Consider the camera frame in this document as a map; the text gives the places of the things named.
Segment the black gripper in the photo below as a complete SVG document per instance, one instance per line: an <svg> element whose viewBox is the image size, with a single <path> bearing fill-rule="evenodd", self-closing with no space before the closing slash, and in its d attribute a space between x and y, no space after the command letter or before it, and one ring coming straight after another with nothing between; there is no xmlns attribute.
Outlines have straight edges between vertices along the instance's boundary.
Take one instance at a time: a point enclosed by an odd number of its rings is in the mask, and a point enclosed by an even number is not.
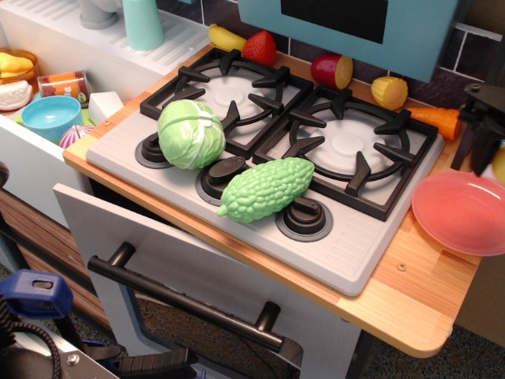
<svg viewBox="0 0 505 379"><path fill-rule="evenodd" d="M466 101L459 119L477 128L473 136L471 170L481 176L498 152L504 136L504 87L472 83L464 87Z"/></svg>

